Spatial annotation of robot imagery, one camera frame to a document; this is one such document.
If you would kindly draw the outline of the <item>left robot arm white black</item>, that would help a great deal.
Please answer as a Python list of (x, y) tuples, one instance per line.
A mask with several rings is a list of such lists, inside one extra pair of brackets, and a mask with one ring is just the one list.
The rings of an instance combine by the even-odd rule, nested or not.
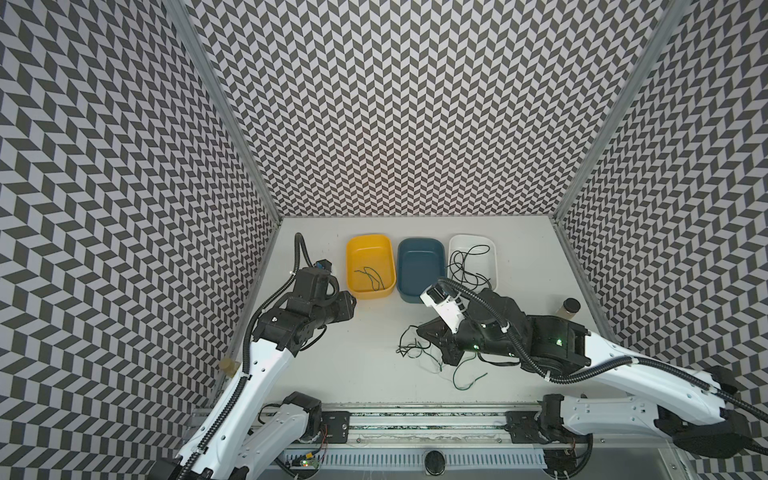
[(312, 262), (302, 234), (296, 234), (290, 277), (249, 320), (234, 378), (176, 457), (156, 461), (149, 478), (256, 479), (292, 443), (318, 439), (322, 403), (300, 392), (286, 397), (266, 424), (253, 425), (298, 354), (329, 325), (351, 320), (355, 307), (331, 262)]

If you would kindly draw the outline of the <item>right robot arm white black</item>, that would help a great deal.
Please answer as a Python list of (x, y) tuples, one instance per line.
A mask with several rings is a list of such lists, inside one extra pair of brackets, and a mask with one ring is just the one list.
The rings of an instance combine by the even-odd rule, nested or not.
[(445, 365), (475, 357), (498, 368), (518, 367), (553, 385), (595, 380), (625, 392), (623, 399), (547, 394), (530, 420), (540, 443), (569, 442), (598, 433), (649, 435), (701, 457), (764, 455), (748, 419), (765, 411), (743, 401), (733, 373), (692, 370), (634, 352), (557, 315), (528, 315), (491, 288), (473, 291), (441, 277), (421, 295), (437, 316), (417, 328), (440, 350)]

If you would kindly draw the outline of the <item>yellow plastic bin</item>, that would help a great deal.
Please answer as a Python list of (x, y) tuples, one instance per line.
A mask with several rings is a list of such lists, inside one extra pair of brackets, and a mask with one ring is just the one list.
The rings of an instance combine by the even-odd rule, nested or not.
[(387, 297), (396, 282), (392, 242), (386, 235), (360, 235), (347, 242), (346, 284), (357, 300)]

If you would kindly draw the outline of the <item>white plastic bin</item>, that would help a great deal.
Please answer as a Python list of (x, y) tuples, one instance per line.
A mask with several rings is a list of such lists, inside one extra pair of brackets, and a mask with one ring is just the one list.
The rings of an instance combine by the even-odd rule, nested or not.
[(497, 288), (497, 251), (490, 238), (458, 234), (449, 240), (448, 247), (446, 272), (450, 279), (475, 292)]

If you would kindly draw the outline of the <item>spice jar black lid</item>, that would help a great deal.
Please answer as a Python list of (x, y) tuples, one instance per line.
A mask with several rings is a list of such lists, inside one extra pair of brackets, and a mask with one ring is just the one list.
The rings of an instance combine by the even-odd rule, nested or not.
[(565, 320), (572, 320), (581, 310), (581, 303), (575, 298), (566, 298), (556, 312), (556, 316)]

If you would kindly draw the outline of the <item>dark teal plastic bin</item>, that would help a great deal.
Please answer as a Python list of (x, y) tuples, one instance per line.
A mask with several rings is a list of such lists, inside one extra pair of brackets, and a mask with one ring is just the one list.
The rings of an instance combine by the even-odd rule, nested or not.
[(446, 254), (441, 241), (427, 237), (402, 240), (397, 252), (397, 289), (410, 304), (421, 302), (420, 295), (446, 275)]

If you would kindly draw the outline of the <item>small yellow round object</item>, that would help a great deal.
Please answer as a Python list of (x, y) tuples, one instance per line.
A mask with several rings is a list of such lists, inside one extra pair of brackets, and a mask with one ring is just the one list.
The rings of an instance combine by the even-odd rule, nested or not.
[(234, 378), (240, 369), (241, 363), (232, 358), (223, 358), (219, 361), (219, 369), (229, 379)]

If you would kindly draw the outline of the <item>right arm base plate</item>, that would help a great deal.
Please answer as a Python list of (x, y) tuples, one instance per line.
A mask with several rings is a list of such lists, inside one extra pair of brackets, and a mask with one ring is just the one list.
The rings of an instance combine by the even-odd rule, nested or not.
[(505, 412), (504, 430), (513, 444), (546, 445), (550, 440), (539, 425), (540, 411), (510, 410)]

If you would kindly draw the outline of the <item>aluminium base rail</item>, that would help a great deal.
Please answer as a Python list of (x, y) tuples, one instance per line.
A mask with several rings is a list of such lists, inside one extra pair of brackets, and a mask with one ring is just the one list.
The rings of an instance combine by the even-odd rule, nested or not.
[[(230, 412), (215, 410), (199, 425), (185, 444), (186, 450), (201, 454), (243, 455), (251, 451), (258, 439), (274, 440), (282, 450), (293, 443), (320, 445), (315, 441), (323, 411), (351, 412), (349, 438), (346, 444), (374, 446), (422, 445), (448, 448), (500, 448), (513, 444), (504, 430), (505, 412), (510, 410), (540, 411), (541, 402), (516, 405), (343, 405), (325, 410), (314, 398), (288, 398), (281, 404), (269, 404), (270, 418), (261, 419), (258, 407), (233, 408)], [(557, 434), (542, 433), (550, 440)]]

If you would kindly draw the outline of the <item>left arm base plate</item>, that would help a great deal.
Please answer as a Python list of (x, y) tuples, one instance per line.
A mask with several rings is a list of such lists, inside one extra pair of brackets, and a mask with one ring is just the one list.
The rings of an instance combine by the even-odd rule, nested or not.
[(315, 441), (330, 445), (346, 444), (349, 438), (350, 421), (350, 411), (323, 411)]

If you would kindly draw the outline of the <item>left corner aluminium post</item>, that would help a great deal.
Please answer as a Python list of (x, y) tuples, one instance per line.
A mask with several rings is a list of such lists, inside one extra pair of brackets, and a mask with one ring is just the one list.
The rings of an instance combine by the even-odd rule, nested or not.
[(167, 11), (169, 21), (174, 25), (179, 41), (187, 51), (208, 95), (219, 115), (224, 128), (234, 145), (239, 158), (248, 171), (257, 193), (261, 196), (270, 218), (280, 223), (282, 218), (276, 208), (272, 195), (262, 178), (256, 158), (251, 151), (243, 134), (234, 111), (228, 102), (222, 83), (215, 74), (210, 59), (205, 52), (200, 37), (196, 32), (187, 11), (185, 1), (169, 0), (163, 5)]

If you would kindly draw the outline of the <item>corner aluminium post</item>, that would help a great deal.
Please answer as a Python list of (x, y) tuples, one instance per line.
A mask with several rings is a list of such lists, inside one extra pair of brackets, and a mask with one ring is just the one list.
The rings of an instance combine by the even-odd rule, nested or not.
[(185, 1), (169, 0), (163, 5), (167, 11), (169, 21), (174, 25), (179, 41), (187, 51), (208, 95), (219, 115), (224, 128), (234, 145), (239, 158), (248, 171), (257, 193), (261, 196), (270, 218), (280, 223), (282, 218), (276, 208), (272, 195), (262, 178), (256, 158), (251, 151), (243, 134), (234, 111), (228, 102), (222, 83), (215, 74), (210, 59), (205, 52), (200, 37), (196, 32), (187, 11)]
[(572, 182), (566, 189), (561, 202), (555, 209), (553, 215), (555, 224), (561, 224), (564, 221), (567, 212), (575, 203), (587, 180), (592, 175), (598, 161), (609, 146), (612, 137), (620, 127), (623, 118), (632, 106), (644, 82), (652, 74), (660, 55), (669, 43), (678, 25), (682, 22), (691, 4), (691, 1), (684, 0), (674, 0), (669, 2), (667, 9), (661, 16), (659, 24), (650, 35), (646, 47), (643, 49), (638, 61), (628, 76), (627, 82), (621, 88), (617, 99), (609, 111), (595, 140), (586, 152)]

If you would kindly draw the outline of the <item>right corner aluminium post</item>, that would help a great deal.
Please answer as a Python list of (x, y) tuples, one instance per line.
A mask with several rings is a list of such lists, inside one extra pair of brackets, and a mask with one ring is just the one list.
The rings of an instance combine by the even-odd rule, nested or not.
[(684, 0), (674, 0), (669, 2), (667, 9), (661, 16), (659, 24), (650, 35), (646, 47), (643, 49), (638, 61), (628, 76), (627, 82), (621, 88), (617, 99), (609, 111), (595, 140), (586, 152), (572, 182), (566, 189), (561, 202), (555, 209), (553, 215), (555, 224), (561, 224), (564, 221), (567, 212), (575, 203), (587, 180), (592, 175), (598, 161), (609, 146), (612, 137), (620, 127), (623, 118), (632, 106), (644, 82), (652, 74), (660, 55), (669, 43), (678, 25), (682, 22), (691, 4), (691, 1)]

